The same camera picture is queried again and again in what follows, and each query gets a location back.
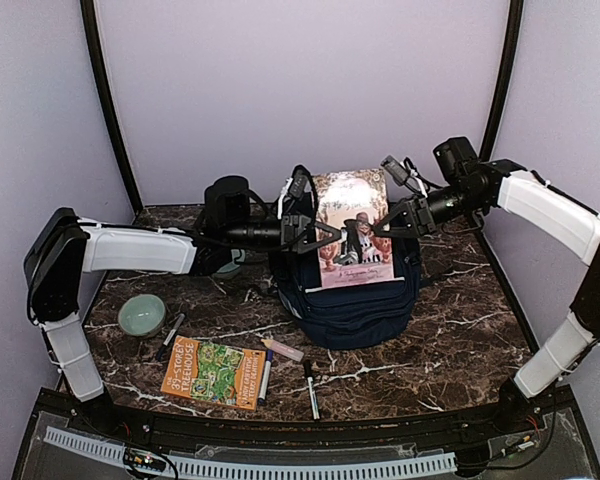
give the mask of navy blue backpack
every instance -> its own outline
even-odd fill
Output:
[[[392,245],[395,277],[404,280],[310,293],[320,286],[317,252],[269,255],[282,304],[316,345],[371,347],[404,331],[420,289],[420,245],[413,239],[393,239]]]

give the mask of black marker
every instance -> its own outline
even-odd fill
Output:
[[[171,343],[171,340],[173,340],[173,337],[175,337],[175,335],[178,332],[180,325],[182,325],[182,322],[184,321],[184,319],[185,319],[184,313],[181,313],[176,317],[175,325],[169,332],[169,335],[167,335],[167,338],[165,339],[165,341],[162,342],[162,345],[160,345],[160,348],[158,349],[158,353],[156,353],[157,361],[160,361],[162,359],[162,354],[164,353],[164,351],[167,349],[167,347]]]
[[[309,385],[311,413],[313,414],[313,419],[317,422],[320,420],[320,410],[318,410],[318,398],[316,397],[316,391],[313,388],[313,372],[311,371],[311,362],[309,360],[305,360],[302,365],[304,366],[304,378],[307,379],[307,385]]]

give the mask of black frame pole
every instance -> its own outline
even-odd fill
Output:
[[[122,132],[118,123],[116,110],[113,106],[113,97],[109,88],[109,80],[104,63],[104,55],[102,53],[102,45],[100,44],[100,35],[98,33],[98,23],[96,19],[96,9],[94,0],[80,0],[82,9],[82,22],[84,24],[84,33],[87,38],[87,47],[89,49],[89,57],[91,58],[91,68],[93,69],[93,77],[96,81],[98,96],[100,97],[100,105],[104,121],[107,124],[109,139],[116,157],[118,169],[124,182],[124,187],[131,202],[131,207],[137,215],[143,209],[142,199],[138,191],[138,185],[131,170],[131,163],[127,150],[122,139]]]
[[[487,126],[482,137],[480,146],[480,160],[488,162],[493,154],[493,147],[498,136],[500,120],[504,111],[504,103],[509,91],[509,82],[511,81],[511,72],[513,71],[513,61],[516,56],[518,46],[518,36],[520,34],[520,25],[522,23],[522,7],[524,0],[511,0],[509,4],[509,18],[507,20],[507,31],[504,37],[504,46],[502,47],[502,57],[500,58],[500,69],[498,70],[498,79],[496,88],[493,92],[491,101],[491,110],[487,119]]]

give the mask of purple wall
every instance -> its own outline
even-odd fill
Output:
[[[537,169],[600,211],[600,2],[527,2],[494,158]],[[543,342],[584,275],[566,248],[523,220],[494,212],[488,238]],[[600,348],[570,382],[600,456]]]
[[[42,385],[57,379],[25,316],[22,260],[59,206],[129,221],[100,112],[79,2],[0,2],[0,479]],[[97,277],[85,282],[81,305]]]
[[[508,2],[99,2],[118,113],[148,204],[246,175],[273,200],[318,173],[478,143]]]

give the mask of book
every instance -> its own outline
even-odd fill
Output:
[[[312,290],[395,280],[391,239],[377,237],[371,230],[389,211],[384,172],[327,173],[314,181],[316,218],[339,229],[342,238],[318,250],[322,286]],[[316,235],[321,239],[328,234],[318,230]]]
[[[265,352],[177,336],[161,391],[255,410]]]

